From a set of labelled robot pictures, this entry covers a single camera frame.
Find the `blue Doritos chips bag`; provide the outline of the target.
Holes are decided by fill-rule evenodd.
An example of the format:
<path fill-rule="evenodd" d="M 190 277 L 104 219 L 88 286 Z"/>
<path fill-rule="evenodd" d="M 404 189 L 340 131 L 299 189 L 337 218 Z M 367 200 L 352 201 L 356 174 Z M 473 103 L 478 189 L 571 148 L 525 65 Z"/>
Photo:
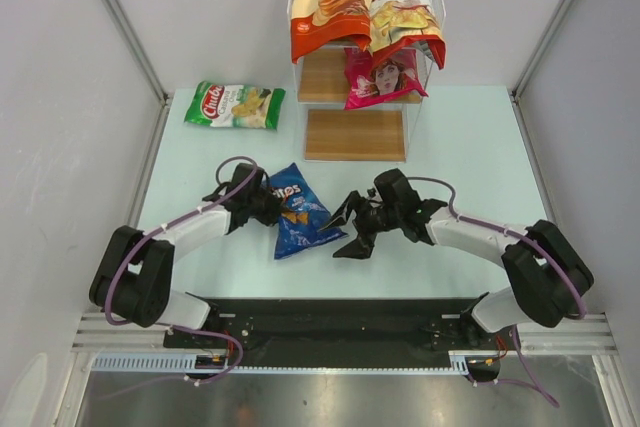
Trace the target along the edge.
<path fill-rule="evenodd" d="M 275 260 L 283 260 L 347 236 L 338 227 L 324 229 L 331 214 L 295 163 L 274 174 L 270 178 L 270 187 L 283 207 L 278 219 Z"/>

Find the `green Chuba cassava chips bag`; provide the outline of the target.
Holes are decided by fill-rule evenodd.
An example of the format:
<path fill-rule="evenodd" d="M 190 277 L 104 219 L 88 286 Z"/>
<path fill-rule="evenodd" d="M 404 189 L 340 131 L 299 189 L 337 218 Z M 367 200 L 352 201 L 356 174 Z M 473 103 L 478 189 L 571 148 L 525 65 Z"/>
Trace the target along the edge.
<path fill-rule="evenodd" d="M 202 81 L 184 121 L 210 128 L 276 130 L 285 95 L 281 88 Z"/>

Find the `pink Real chips bag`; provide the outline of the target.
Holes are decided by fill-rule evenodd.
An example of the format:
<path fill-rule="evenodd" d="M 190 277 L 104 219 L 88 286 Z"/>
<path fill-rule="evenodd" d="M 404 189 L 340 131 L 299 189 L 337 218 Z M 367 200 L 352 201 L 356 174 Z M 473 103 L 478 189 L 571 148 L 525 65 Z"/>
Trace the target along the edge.
<path fill-rule="evenodd" d="M 419 80 L 414 50 L 396 52 L 376 67 L 369 52 L 349 47 L 343 51 L 344 74 L 349 83 L 345 110 L 392 102 L 409 94 L 417 94 L 420 99 L 428 96 Z"/>

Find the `orange beige cassava chips bag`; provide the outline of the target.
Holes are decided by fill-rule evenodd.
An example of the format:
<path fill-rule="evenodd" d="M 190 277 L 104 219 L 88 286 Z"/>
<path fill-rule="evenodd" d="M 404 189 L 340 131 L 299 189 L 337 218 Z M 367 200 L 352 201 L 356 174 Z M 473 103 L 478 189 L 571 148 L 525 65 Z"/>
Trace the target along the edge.
<path fill-rule="evenodd" d="M 292 0 L 291 60 L 298 60 L 337 40 L 366 50 L 371 43 L 372 0 Z"/>

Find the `red Chuba cassava chips bag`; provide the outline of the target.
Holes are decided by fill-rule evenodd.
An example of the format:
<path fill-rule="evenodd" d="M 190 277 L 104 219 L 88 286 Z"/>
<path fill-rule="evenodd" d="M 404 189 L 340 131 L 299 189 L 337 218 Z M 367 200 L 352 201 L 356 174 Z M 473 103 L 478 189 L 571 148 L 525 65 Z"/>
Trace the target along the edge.
<path fill-rule="evenodd" d="M 369 9 L 373 66 L 416 44 L 442 70 L 446 42 L 433 0 L 372 0 Z"/>

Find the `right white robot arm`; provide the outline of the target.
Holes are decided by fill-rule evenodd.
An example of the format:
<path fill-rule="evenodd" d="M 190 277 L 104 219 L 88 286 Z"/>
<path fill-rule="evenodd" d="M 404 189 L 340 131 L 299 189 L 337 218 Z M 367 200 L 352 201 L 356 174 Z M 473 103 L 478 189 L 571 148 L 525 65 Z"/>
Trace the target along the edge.
<path fill-rule="evenodd" d="M 462 338 L 473 348 L 486 347 L 498 331 L 523 322 L 554 328 L 586 316 L 583 296 L 594 277 L 556 224 L 474 218 L 457 211 L 452 200 L 421 198 L 411 182 L 391 169 L 375 178 L 366 196 L 350 192 L 324 226 L 352 223 L 357 232 L 335 257 L 368 259 L 379 234 L 399 230 L 413 243 L 450 247 L 502 268 L 508 287 L 481 295 L 460 315 Z"/>

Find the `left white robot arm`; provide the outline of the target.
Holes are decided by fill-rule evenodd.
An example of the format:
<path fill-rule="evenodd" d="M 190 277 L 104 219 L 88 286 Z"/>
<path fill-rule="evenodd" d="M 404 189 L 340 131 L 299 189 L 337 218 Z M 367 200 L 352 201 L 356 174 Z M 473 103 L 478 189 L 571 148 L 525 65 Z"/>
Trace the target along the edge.
<path fill-rule="evenodd" d="M 174 265 L 251 219 L 273 226 L 284 211 L 265 170 L 248 157 L 234 159 L 231 179 L 193 210 L 148 232 L 128 225 L 113 232 L 89 289 L 109 324 L 178 327 L 202 347 L 219 339 L 211 303 L 172 287 Z"/>

